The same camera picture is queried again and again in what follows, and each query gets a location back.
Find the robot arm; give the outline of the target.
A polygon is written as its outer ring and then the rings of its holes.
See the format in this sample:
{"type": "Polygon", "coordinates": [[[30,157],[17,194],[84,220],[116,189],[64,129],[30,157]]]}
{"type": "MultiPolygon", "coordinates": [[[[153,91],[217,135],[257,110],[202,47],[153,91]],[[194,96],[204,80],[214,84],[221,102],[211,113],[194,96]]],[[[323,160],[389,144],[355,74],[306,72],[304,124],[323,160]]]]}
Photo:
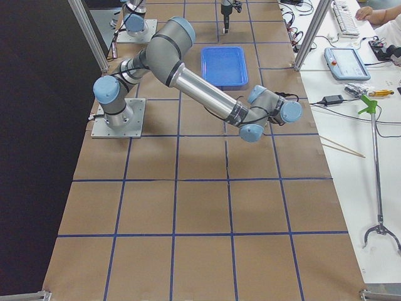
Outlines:
{"type": "Polygon", "coordinates": [[[110,75],[96,80],[93,93],[103,109],[109,129],[125,129],[138,112],[127,101],[128,92],[151,72],[169,88],[176,88],[204,106],[210,114],[238,127],[240,137],[257,142],[268,122],[278,125],[298,121],[303,108],[267,88],[256,85],[249,98],[250,107],[232,98],[189,70],[183,57],[195,42],[195,31],[188,20],[170,18],[148,45],[134,58],[122,61],[110,75]]]}
{"type": "MultiPolygon", "coordinates": [[[[142,37],[147,34],[148,26],[145,22],[147,9],[146,1],[125,1],[122,8],[122,27],[131,37],[142,37]]],[[[240,1],[221,1],[221,14],[223,16],[224,34],[229,32],[229,18],[235,9],[238,13],[242,11],[242,2],[240,1]]]]}

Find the person hand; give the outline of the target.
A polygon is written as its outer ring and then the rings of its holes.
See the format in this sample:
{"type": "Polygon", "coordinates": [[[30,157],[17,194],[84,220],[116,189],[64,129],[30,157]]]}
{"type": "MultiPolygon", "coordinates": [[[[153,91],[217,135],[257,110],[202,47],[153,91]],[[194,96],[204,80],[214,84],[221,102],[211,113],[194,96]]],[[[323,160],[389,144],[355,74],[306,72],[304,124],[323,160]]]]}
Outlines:
{"type": "Polygon", "coordinates": [[[369,21],[374,17],[374,10],[370,6],[360,8],[355,13],[355,18],[358,21],[369,21]]]}

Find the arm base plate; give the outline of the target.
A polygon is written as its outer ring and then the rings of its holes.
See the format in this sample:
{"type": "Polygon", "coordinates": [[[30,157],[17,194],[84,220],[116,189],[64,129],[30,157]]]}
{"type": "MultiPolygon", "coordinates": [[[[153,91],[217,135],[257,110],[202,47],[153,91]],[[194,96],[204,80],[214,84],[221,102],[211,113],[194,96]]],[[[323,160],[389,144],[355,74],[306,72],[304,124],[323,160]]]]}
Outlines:
{"type": "Polygon", "coordinates": [[[141,31],[126,31],[123,26],[117,36],[117,43],[120,44],[147,44],[157,30],[157,19],[146,19],[144,29],[141,31]]]}
{"type": "Polygon", "coordinates": [[[125,98],[126,107],[122,113],[107,115],[98,105],[91,137],[94,139],[140,139],[142,136],[146,99],[125,98]]]}

